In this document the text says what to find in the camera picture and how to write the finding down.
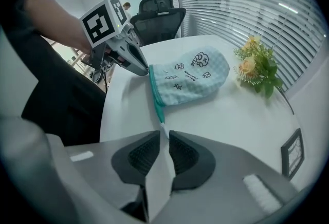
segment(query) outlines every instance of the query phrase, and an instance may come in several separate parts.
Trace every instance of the cartoon print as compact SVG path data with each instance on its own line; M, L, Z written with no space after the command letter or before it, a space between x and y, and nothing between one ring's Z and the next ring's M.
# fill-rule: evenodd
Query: cartoon print
M174 87L176 87L176 88L177 88L177 90L178 90L178 89L180 89L180 90L181 90L181 87L182 87L182 85L180 86L180 85L178 85L178 84L175 84L175 85L174 85Z
M204 74L203 74L203 77L204 78L209 78L211 76L211 74L209 73L209 72L205 72Z
M176 75L175 76L167 76L166 77L166 79L176 79L176 78L178 78L178 76L176 76Z
M185 77L189 77L189 78L192 79L194 82L195 82L196 80L198 80L198 78L197 78L196 76L189 74L187 71L184 71L184 72L186 73Z
M204 67L208 64L208 62L209 62L208 55L204 54L203 52L200 52L197 56L194 57L191 65L194 66L194 64L196 64L199 67Z
M183 63L176 64L175 69L176 70L183 70L184 69L184 64Z

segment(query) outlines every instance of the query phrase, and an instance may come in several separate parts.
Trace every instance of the light blue oven mitt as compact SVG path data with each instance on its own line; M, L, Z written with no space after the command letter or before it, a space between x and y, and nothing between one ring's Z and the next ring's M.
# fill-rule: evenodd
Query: light blue oven mitt
M190 51L169 64L150 65L154 106L168 138L162 108L211 94L225 83L229 70L224 56L213 47Z

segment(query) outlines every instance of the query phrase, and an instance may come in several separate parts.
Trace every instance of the round table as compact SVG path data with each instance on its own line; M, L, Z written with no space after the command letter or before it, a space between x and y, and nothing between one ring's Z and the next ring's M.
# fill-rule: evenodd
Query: round table
M170 130L199 135L240 147L281 173L281 146L299 127L283 96L275 89L270 99L241 86L233 67L239 64L235 46L214 35L192 36L141 48L148 64L165 64L182 54L212 46L226 58L230 72L212 95L164 108ZM116 66L106 96L100 141L159 130L149 76L139 77Z

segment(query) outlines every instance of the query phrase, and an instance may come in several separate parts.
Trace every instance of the picture frame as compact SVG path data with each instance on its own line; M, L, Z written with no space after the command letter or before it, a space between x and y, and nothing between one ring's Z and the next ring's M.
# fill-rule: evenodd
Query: picture frame
M291 180L302 165L305 154L302 132L298 128L281 147L282 175Z

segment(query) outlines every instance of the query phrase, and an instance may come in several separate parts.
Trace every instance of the person's arm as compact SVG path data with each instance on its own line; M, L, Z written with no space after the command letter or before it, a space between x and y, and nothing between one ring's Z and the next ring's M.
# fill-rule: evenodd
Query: person's arm
M45 37L90 54L91 46L79 20L55 0L24 0L24 9Z

